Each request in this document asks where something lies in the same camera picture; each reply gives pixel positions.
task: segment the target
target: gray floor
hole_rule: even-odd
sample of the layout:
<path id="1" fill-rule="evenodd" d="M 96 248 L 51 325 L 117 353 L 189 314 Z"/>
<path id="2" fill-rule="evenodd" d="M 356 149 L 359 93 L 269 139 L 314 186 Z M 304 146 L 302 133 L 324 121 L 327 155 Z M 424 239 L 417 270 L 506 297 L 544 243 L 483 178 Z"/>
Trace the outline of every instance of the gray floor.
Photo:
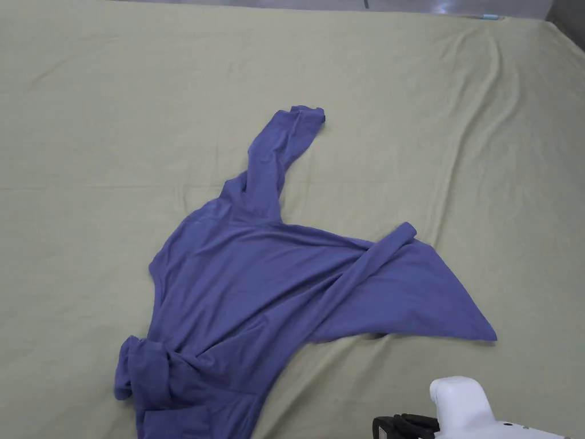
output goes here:
<path id="1" fill-rule="evenodd" d="M 544 19 L 552 0 L 125 0 L 177 4 L 248 6 L 324 11 L 401 11 L 451 14 L 496 14 Z"/>

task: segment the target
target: mattress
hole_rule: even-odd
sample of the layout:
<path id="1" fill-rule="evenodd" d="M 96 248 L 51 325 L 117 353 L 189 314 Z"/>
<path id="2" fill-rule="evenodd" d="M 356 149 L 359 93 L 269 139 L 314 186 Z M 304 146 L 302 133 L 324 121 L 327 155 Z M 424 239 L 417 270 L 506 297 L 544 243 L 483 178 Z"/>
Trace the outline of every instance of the mattress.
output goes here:
<path id="1" fill-rule="evenodd" d="M 0 5 L 0 425 L 130 439 L 120 344 L 146 334 L 147 266 L 245 168 L 278 109 L 322 107 L 285 222 L 378 240 L 409 221 L 496 344 L 308 345 L 254 439 L 369 438 L 471 376 L 499 419 L 581 432 L 585 56 L 552 25 L 99 0 Z"/>

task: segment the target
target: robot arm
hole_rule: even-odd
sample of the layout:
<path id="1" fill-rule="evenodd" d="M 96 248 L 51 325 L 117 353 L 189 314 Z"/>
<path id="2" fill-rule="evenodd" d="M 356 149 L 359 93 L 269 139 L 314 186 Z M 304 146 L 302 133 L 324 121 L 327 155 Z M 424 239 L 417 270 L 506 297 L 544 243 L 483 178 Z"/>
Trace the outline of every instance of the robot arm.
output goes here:
<path id="1" fill-rule="evenodd" d="M 395 415 L 374 419 L 374 439 L 570 439 L 519 424 L 497 421 L 481 385 L 451 376 L 431 383 L 437 419 Z"/>

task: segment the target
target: shirt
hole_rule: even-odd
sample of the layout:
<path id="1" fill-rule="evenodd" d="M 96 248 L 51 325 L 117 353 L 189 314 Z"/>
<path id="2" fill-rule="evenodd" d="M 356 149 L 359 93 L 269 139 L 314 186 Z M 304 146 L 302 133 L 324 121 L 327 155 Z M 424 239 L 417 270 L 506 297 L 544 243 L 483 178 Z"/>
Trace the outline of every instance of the shirt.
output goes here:
<path id="1" fill-rule="evenodd" d="M 114 392 L 139 439 L 248 439 L 296 350 L 364 333 L 496 340 L 455 275 L 408 223 L 377 243 L 283 223 L 284 176 L 325 122 L 278 111 L 248 169 L 191 213 L 150 264 L 145 339 L 121 347 Z"/>

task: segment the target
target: blue fabric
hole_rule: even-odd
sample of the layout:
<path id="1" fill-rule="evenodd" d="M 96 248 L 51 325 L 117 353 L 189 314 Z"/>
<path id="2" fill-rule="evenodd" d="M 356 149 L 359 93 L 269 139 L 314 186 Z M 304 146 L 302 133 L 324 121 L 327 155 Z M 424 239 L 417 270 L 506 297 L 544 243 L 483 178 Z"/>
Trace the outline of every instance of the blue fabric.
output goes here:
<path id="1" fill-rule="evenodd" d="M 122 345 L 118 399 L 134 396 L 138 437 L 247 439 L 268 392 L 307 342 L 364 333 L 496 340 L 454 274 L 415 229 L 378 243 L 283 224 L 284 175 L 325 121 L 279 111 L 248 170 L 191 213 L 150 264 L 146 339 Z"/>

